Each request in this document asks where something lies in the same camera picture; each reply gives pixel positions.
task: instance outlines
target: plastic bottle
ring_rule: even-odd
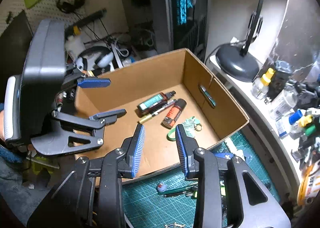
[[[163,105],[167,103],[167,101],[172,98],[176,94],[175,91],[171,91],[168,93],[159,93],[151,98],[147,99],[146,101],[143,101],[141,104],[137,105],[137,108],[140,110],[142,115],[147,115],[150,112],[154,112]]]
[[[280,94],[269,104],[269,114],[274,120],[289,112],[298,102],[298,92],[291,85],[286,85]]]
[[[65,43],[65,48],[73,61],[76,61],[78,55],[85,50],[85,46],[79,35],[69,36]]]
[[[295,113],[289,113],[276,121],[276,127],[279,133],[279,137],[287,135],[289,132],[296,133],[302,131],[302,128],[298,126],[298,121],[304,117],[301,110],[297,110]]]
[[[162,124],[165,127],[172,128],[174,124],[177,122],[177,119],[181,115],[181,112],[186,107],[187,102],[181,98],[175,102],[174,106],[171,108],[170,112],[163,119]]]
[[[303,131],[303,128],[308,124],[312,123],[312,115],[302,116],[298,121],[293,123],[290,128],[291,133],[299,133]]]
[[[314,133],[316,133],[317,129],[316,126],[313,124],[311,126],[309,126],[308,128],[304,129],[304,134],[301,135],[301,138],[303,141],[306,141],[308,139],[308,137]]]
[[[269,90],[269,83],[275,71],[269,68],[268,71],[263,74],[262,78],[257,78],[251,88],[252,95],[257,99],[262,99],[266,96]]]

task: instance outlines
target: cutting mat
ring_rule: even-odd
[[[270,176],[261,163],[260,158],[253,150],[245,136],[239,131],[231,136],[237,149],[242,149],[247,157],[247,163],[264,184],[270,184],[270,192],[279,202],[280,197],[272,183]],[[224,143],[214,152],[225,152]],[[123,186],[124,212],[135,228],[164,227],[165,224],[185,224],[192,227],[196,200],[180,195],[173,198],[164,198],[157,194],[156,186],[163,182],[168,189],[178,188],[190,184],[184,180],[181,168],[157,175],[155,177],[137,181]]]

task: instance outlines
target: headphones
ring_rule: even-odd
[[[70,14],[73,13],[75,10],[79,9],[81,6],[83,6],[84,2],[85,0],[74,0],[73,4],[71,4],[68,2],[61,3],[61,0],[58,0],[57,8],[65,14]]]
[[[95,53],[100,53],[95,59],[93,69],[104,68],[113,60],[113,52],[105,46],[93,46],[81,52],[76,60],[76,65],[79,70],[88,70],[88,61],[84,56],[91,56]]]

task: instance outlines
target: orange label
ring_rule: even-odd
[[[174,119],[177,114],[179,113],[179,109],[177,107],[172,107],[172,109],[170,110],[170,112],[167,114],[168,118]]]

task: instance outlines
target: computer tower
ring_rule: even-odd
[[[210,0],[150,0],[150,3],[157,52],[188,48],[204,61]]]

